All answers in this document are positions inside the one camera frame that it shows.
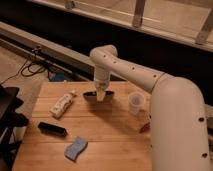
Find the cup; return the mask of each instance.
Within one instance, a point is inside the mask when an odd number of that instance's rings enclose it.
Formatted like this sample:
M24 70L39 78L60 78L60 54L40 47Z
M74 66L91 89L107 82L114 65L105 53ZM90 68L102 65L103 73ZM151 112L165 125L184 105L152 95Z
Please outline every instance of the cup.
M144 103L144 97L139 92L132 92L128 97L129 112L137 115Z

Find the railing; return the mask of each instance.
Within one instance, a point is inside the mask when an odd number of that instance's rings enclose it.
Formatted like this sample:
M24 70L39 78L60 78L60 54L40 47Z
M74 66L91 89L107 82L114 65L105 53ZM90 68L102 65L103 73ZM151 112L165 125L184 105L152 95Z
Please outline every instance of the railing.
M213 52L212 0L29 0Z

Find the wooden table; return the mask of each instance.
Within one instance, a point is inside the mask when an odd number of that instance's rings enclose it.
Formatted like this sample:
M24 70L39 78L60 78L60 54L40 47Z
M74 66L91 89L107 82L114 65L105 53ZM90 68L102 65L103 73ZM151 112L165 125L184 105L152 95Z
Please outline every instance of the wooden table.
M72 89L77 91L74 103L60 120L52 118L49 109ZM148 122L149 95L129 82L111 82L112 101L88 102L82 94L92 90L93 82L43 84L13 171L151 171L149 131L139 133ZM146 97L139 116L128 113L128 94L133 91ZM65 127L68 136L42 134L40 121ZM86 139L88 147L72 162L64 150L77 136Z

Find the black remote control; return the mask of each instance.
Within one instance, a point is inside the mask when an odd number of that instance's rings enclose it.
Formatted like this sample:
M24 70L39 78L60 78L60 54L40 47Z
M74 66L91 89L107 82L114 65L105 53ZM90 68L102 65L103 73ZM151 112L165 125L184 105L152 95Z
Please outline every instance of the black remote control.
M67 131L65 128L52 125L49 123L45 123L45 122L40 122L38 125L38 128L41 130L42 133L45 133L45 134L51 134L51 135L56 135L60 137L65 137L67 135Z

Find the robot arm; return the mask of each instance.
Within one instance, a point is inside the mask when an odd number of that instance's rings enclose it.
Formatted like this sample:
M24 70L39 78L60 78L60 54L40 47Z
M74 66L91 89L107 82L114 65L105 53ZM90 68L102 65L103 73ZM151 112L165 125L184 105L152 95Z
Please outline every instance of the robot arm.
M204 100L191 81L116 57L114 46L91 51L97 96L104 97L113 71L151 94L153 171L209 171Z
M109 85L110 71L117 73L149 93L152 92L159 80L172 77L164 72L121 60L116 56L116 48L111 45L94 48L90 52L90 58L95 63L94 82L97 89L106 90Z

